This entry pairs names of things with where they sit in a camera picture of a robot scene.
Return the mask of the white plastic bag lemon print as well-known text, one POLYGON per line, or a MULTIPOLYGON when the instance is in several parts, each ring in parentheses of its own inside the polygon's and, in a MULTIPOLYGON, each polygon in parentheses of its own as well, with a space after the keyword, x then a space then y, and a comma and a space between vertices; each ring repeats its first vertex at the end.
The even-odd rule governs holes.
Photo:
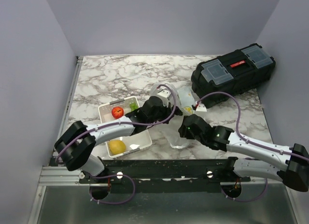
POLYGON ((195 105, 195 99, 191 87, 182 86, 176 88, 172 84, 167 84, 168 87, 176 95, 176 104, 180 108, 182 115, 175 115, 168 124, 160 124, 155 127, 168 141, 169 145, 173 149, 183 149, 189 147, 193 140, 181 138, 178 129, 181 127, 183 118, 186 115, 192 115, 194 110, 192 105, 195 105))

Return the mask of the green fake leaf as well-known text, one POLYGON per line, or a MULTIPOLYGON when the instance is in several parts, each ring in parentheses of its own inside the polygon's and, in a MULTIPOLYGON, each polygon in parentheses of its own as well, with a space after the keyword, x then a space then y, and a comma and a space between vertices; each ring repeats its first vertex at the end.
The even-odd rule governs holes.
POLYGON ((138 104, 135 102, 130 103, 129 106, 132 112, 139 108, 138 104))

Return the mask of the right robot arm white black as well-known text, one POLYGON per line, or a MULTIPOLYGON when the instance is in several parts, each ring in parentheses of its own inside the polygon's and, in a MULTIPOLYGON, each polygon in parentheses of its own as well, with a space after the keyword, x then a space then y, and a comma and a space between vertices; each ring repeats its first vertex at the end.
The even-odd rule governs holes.
POLYGON ((185 116, 178 130, 180 137, 197 140, 213 150, 243 154, 255 158, 237 159, 222 169, 222 176, 231 182, 238 177, 270 178, 298 192, 309 190, 309 153, 301 144, 292 147, 266 143, 238 134, 225 126, 210 126, 193 114, 185 116))

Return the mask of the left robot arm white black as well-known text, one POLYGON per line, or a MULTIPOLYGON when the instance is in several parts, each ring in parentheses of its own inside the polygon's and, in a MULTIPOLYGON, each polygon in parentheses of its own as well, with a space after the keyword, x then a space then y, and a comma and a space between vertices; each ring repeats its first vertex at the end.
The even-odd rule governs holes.
POLYGON ((56 161, 62 159, 68 171, 82 169, 95 182, 104 182, 107 171, 101 160, 91 154, 94 147, 118 137, 137 135, 147 127, 167 124, 174 115, 182 114, 178 106, 170 102, 165 105, 159 97, 151 96, 142 107, 101 126, 76 121, 55 142, 54 148, 58 153, 56 161))

